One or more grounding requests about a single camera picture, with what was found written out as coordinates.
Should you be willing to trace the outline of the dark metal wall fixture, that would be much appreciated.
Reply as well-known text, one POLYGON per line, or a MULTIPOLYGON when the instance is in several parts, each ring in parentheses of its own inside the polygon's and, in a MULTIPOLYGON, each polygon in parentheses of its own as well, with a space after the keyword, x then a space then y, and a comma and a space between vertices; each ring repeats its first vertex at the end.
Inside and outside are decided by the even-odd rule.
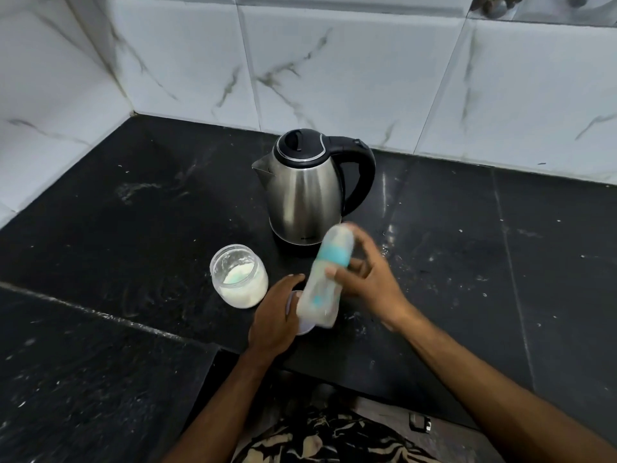
POLYGON ((521 0, 473 0, 469 11, 489 19, 498 19, 520 2, 521 0))

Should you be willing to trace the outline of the white round jar lid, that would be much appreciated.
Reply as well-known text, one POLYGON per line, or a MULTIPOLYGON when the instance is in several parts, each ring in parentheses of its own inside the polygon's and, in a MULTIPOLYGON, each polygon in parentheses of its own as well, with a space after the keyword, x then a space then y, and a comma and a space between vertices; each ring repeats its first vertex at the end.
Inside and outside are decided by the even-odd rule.
MULTIPOLYGON (((292 300, 294 298, 298 298, 301 296, 303 291, 301 290, 293 290, 289 296, 288 296, 288 300, 286 303, 286 308, 285 308, 285 314, 286 317, 289 316, 289 312, 290 312, 290 307, 291 307, 291 303, 292 300)), ((298 326, 298 332, 297 332, 297 336, 301 336, 304 334, 309 333, 311 330, 313 330, 313 328, 315 327, 315 324, 312 322, 309 322, 308 320, 303 320, 303 319, 299 319, 299 326, 298 326)))

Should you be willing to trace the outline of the person's left hand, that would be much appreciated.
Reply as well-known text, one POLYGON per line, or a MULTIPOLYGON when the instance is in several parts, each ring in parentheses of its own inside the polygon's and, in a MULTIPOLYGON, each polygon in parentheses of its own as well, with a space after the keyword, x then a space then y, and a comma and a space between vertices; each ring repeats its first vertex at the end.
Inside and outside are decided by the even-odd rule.
POLYGON ((248 351, 251 354, 272 362, 288 350, 298 332, 298 301, 297 297, 292 300, 289 316, 286 317, 286 304, 267 304, 265 295, 255 311, 249 330, 248 351))

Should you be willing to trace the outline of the glass jar with white powder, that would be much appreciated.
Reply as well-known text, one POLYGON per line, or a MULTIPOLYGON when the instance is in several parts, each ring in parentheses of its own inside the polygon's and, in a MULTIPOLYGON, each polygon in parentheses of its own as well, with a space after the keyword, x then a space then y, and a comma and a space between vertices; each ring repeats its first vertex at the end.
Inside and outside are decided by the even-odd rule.
POLYGON ((268 291, 261 258, 242 244, 221 248, 210 262, 210 277, 219 296, 236 309, 257 306, 268 291))

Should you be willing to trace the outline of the stainless steel electric kettle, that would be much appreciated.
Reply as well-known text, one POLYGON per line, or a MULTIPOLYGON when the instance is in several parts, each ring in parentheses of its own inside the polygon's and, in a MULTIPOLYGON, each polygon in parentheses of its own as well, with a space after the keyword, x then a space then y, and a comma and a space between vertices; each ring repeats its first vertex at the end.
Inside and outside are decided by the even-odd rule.
POLYGON ((252 163, 266 194, 273 233, 294 246, 316 246, 354 212, 376 175, 373 151, 360 139, 302 128, 279 136, 252 163))

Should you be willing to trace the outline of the baby bottle with teal ring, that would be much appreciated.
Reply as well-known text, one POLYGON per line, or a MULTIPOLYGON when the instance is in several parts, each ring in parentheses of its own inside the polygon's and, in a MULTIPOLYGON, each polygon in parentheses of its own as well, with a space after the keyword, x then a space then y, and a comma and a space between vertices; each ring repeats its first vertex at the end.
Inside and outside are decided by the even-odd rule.
POLYGON ((354 235, 347 224, 334 225, 325 234, 297 303, 300 320, 320 328, 334 326, 342 286, 327 277, 326 269, 347 268, 354 246, 354 235))

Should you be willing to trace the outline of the person's left forearm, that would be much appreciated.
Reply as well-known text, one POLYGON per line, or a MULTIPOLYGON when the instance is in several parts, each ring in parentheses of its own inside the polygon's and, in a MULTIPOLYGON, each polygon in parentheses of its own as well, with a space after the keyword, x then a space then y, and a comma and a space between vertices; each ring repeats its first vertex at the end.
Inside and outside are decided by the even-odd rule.
POLYGON ((229 463, 274 355, 249 348, 161 463, 229 463))

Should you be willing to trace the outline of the person's right forearm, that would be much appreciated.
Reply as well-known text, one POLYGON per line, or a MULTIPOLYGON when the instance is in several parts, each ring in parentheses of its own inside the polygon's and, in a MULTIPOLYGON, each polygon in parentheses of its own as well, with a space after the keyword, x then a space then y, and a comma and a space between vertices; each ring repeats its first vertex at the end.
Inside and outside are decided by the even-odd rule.
POLYGON ((617 463, 617 449, 521 387, 410 304, 384 323, 403 335, 507 463, 617 463))

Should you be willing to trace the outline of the patterned black and beige trousers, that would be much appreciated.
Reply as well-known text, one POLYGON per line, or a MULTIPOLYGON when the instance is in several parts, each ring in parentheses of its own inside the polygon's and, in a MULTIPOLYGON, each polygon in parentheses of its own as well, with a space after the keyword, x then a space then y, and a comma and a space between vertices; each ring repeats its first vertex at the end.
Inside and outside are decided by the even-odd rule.
POLYGON ((337 405, 280 419, 231 463, 441 462, 392 428, 337 405))

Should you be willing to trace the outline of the person's right hand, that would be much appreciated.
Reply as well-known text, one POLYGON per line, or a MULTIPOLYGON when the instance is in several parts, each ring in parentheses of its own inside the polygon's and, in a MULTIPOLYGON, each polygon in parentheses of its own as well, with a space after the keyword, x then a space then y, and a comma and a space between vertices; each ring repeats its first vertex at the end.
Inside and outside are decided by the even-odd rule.
POLYGON ((367 267, 368 276, 363 287, 342 287, 343 293, 360 297, 384 325, 392 331, 401 332, 405 320, 417 310, 407 301, 374 240, 359 226, 345 224, 351 227, 355 243, 365 255, 363 260, 352 258, 348 268, 367 267))

